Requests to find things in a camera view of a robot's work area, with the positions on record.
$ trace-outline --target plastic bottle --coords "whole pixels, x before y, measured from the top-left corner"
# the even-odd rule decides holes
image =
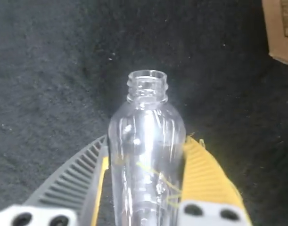
[[[173,226],[185,127],[167,100],[167,75],[129,74],[127,102],[108,128],[116,226]]]

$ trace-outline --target bottle body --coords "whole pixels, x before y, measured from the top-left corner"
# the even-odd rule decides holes
[[[126,102],[109,125],[116,226],[176,222],[185,128],[175,108],[154,97]]]

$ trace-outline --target clear plastic bottle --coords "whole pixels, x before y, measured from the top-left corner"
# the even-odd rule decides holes
[[[116,226],[173,226],[185,127],[167,100],[167,75],[129,74],[127,102],[108,128]]]

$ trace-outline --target bottle neck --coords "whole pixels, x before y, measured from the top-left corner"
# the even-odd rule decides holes
[[[129,74],[127,101],[139,104],[166,102],[167,75],[155,70],[141,70]]]

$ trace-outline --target black carpet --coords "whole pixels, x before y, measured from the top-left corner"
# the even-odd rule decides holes
[[[139,69],[168,74],[255,225],[288,226],[288,66],[268,56],[261,0],[0,0],[0,209],[105,134]]]

